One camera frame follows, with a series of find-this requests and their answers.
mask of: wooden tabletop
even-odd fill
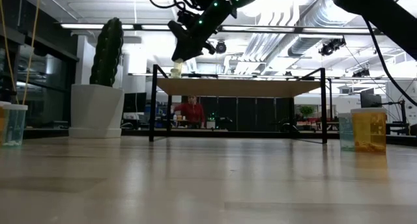
[[[159,78],[168,95],[291,98],[320,88],[318,81]]]

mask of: black metal table frame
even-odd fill
[[[149,119],[149,141],[153,142],[155,137],[155,118],[156,118],[156,93],[157,93],[157,86],[158,86],[158,72],[163,75],[164,78],[169,78],[168,75],[162,70],[159,65],[153,65],[152,71],[152,90],[151,90],[151,115]],[[318,68],[311,73],[305,75],[304,77],[296,78],[296,77],[289,77],[288,79],[296,79],[296,81],[303,81],[308,80],[308,77],[311,77],[313,74],[320,72],[320,89],[321,89],[321,124],[323,127],[322,130],[322,144],[327,143],[328,135],[327,135],[327,104],[326,104],[326,69],[325,68]],[[168,95],[168,105],[167,105],[167,121],[169,122],[171,119],[171,106],[172,106],[172,96]],[[290,98],[289,102],[289,115],[292,116],[289,118],[290,125],[294,125],[294,97]],[[296,134],[293,133],[292,128],[290,127],[289,130],[289,137],[295,138]],[[181,132],[183,134],[190,134],[193,132]],[[169,137],[171,134],[171,125],[167,124],[167,130],[165,133],[166,137]],[[247,137],[248,134],[246,132],[242,132],[242,137]]]

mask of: computer monitor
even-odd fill
[[[146,92],[124,94],[123,113],[144,113],[145,105]]]
[[[382,107],[382,97],[377,94],[360,93],[360,107]]]

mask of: red shirt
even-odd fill
[[[174,111],[181,111],[188,122],[204,124],[205,116],[203,106],[201,104],[180,104],[174,108]]]

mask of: table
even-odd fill
[[[158,78],[160,72],[165,78]],[[320,73],[320,81],[315,81],[311,77],[313,74]],[[168,105],[170,109],[172,105],[172,96],[224,96],[224,97],[269,97],[269,98],[290,98],[290,116],[294,116],[294,97],[305,92],[315,89],[321,89],[321,105],[322,118],[326,116],[326,70],[319,68],[312,71],[304,77],[288,77],[281,81],[267,81],[254,79],[194,79],[194,78],[178,78],[172,79],[164,73],[157,65],[153,66],[152,73],[152,89],[151,89],[151,120],[149,127],[149,141],[154,141],[154,117],[156,109],[156,91],[160,87],[168,94]],[[167,119],[171,118],[171,112],[167,112]],[[294,118],[290,117],[290,125],[294,125]],[[322,123],[323,143],[327,143],[327,124]],[[167,127],[167,135],[171,131],[171,127]]]

